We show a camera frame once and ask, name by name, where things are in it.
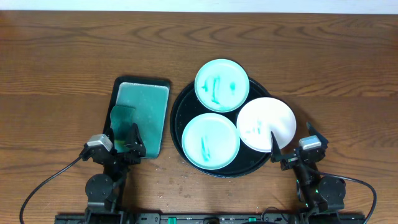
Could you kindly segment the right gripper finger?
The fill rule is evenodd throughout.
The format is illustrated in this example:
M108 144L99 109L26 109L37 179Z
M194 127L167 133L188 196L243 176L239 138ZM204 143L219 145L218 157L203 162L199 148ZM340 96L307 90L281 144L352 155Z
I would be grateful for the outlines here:
M320 133L313 127L313 125L312 125L309 121L306 122L306 125L307 125L307 129L308 129L309 135L311 135L311 136L316 136L316 137L319 139L319 141L321 142L321 145L322 145L322 146L326 146L326 145L328 144L328 140L327 140L322 134L320 134Z
M282 154L277 143L276 137L274 133L271 131L271 139L272 139L272 148L271 148L271 161L279 162L282 159Z

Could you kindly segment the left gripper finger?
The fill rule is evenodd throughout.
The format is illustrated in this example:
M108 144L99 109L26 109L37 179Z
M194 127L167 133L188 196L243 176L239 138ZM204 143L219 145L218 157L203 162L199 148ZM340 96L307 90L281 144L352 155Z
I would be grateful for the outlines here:
M104 134L109 138L109 140L111 141L111 143L115 146L114 143L114 131L111 127L108 127L104 130Z
M129 132L127 133L124 145L130 151L145 151L145 145L141 138L138 125L133 123Z

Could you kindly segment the green scrubbing sponge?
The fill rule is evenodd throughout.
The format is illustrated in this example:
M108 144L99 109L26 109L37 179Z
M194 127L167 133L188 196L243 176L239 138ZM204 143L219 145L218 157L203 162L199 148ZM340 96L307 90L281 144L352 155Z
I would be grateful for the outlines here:
M114 148L117 152L125 152L127 135L133 124L135 109L127 106L115 105L110 112L111 129L114 134Z

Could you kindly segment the white plate with smears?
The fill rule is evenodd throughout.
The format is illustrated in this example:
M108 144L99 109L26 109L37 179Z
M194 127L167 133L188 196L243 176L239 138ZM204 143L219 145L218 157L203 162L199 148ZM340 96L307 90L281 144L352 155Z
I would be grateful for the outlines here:
M271 136L274 135L282 149L293 140L297 122L293 111L283 101L262 97L242 107L236 127L248 147L259 152L271 152Z

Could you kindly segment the mint plate with one smear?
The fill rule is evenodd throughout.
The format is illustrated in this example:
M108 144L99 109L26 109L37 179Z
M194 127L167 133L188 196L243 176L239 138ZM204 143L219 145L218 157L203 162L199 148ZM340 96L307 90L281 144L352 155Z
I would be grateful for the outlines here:
M226 167L236 158L240 137L235 124L216 113L204 113L188 122L182 133L187 159L205 170Z

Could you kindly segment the mint plate with three smears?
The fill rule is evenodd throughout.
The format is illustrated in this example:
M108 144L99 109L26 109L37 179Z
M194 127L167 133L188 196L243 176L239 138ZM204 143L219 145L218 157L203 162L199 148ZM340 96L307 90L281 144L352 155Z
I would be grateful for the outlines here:
M204 64L195 77L195 94L209 110L227 113L239 108L249 94L249 77L238 63L215 59Z

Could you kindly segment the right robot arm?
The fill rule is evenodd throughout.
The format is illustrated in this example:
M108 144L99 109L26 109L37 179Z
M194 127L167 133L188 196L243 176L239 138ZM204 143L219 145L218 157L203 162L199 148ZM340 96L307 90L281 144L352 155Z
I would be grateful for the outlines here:
M345 207L345 181L318 171L316 163L325 157L328 140L310 123L307 128L309 136L302 138L290 154L281 153L276 137L271 133L271 161L279 162L282 170L293 170L298 197L306 204L305 209L291 215L287 222L337 222L337 213Z

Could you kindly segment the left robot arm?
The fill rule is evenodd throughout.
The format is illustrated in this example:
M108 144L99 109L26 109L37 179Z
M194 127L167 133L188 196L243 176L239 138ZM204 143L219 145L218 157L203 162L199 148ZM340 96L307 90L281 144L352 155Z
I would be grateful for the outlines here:
M84 223L135 223L136 215L121 207L129 167L140 164L146 147L138 125L134 123L127 133L126 152L116 152L113 142L105 134L97 134L84 145L80 157L92 158L103 166L101 174L92 176L86 183L88 197Z

